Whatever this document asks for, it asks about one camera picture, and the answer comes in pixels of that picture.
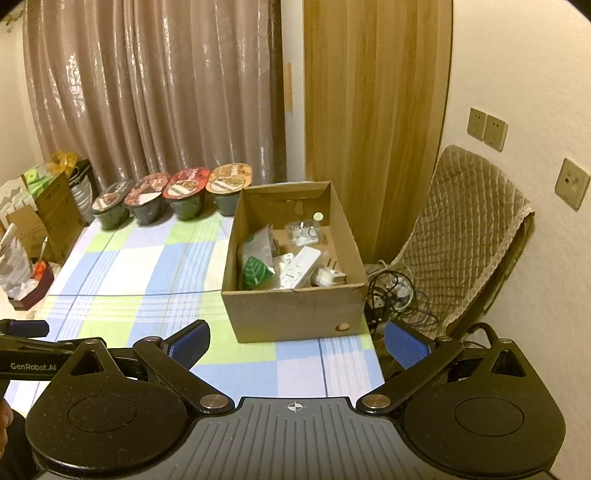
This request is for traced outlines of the left hand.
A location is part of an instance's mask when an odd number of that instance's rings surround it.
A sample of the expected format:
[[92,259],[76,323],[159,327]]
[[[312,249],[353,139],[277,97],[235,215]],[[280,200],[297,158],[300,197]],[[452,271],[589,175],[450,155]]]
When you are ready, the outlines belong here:
[[0,457],[3,457],[8,444],[8,428],[11,426],[14,412],[8,402],[2,399],[0,402]]

